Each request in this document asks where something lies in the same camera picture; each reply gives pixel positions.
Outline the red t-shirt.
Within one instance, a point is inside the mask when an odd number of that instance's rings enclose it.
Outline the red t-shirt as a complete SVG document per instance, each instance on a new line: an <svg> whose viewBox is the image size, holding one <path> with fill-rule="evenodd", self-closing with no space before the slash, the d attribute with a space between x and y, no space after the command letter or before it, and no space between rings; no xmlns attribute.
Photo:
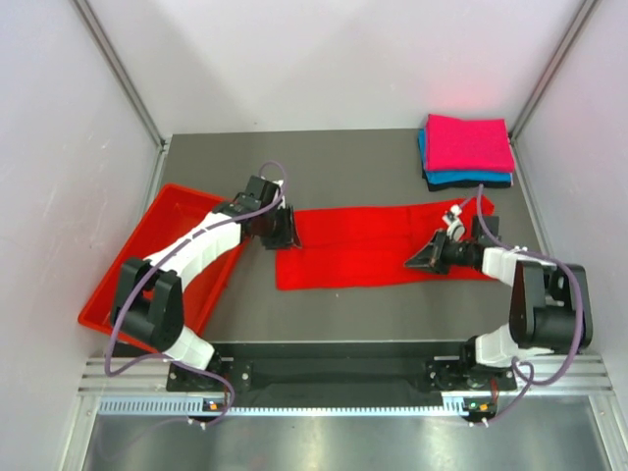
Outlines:
<svg viewBox="0 0 628 471"><path fill-rule="evenodd" d="M404 263L434 232L446 227L445 212L462 209L471 229L475 206L462 198L401 206L363 206L299 210L294 213L301 246L276 253L279 290L378 288L430 281L485 281L471 268L454 267L447 275L410 269Z"/></svg>

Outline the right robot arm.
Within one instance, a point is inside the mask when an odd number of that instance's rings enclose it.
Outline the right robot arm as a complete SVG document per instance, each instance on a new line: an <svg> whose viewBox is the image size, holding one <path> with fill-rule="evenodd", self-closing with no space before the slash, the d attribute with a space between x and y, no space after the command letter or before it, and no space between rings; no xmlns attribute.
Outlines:
<svg viewBox="0 0 628 471"><path fill-rule="evenodd" d="M470 237L452 212L446 226L405 267L429 275L450 275L469 268L510 287L507 322L495 331L474 336L459 349L456 360L434 359L429 377L441 391L480 390L503 381L512 383L512 362L531 357L578 352L593 340L593 321L585 269L560 266L526 249L504 248L496 216L475 216Z"/></svg>

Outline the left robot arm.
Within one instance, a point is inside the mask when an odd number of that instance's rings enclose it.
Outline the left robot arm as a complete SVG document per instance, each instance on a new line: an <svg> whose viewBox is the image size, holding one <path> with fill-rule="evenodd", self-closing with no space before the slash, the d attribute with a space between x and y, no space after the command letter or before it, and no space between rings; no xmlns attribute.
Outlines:
<svg viewBox="0 0 628 471"><path fill-rule="evenodd" d="M254 175L234 199L216 204L176 241L122 264L110 311L108 376L120 375L136 363L111 368L114 344L119 334L125 334L155 349L155 357L187 369L200 388L208 390L220 383L223 367L216 360L215 347L184 319L184 292L221 256L251 238L257 237L268 250L298 248L300 239L286 190L284 179Z"/></svg>

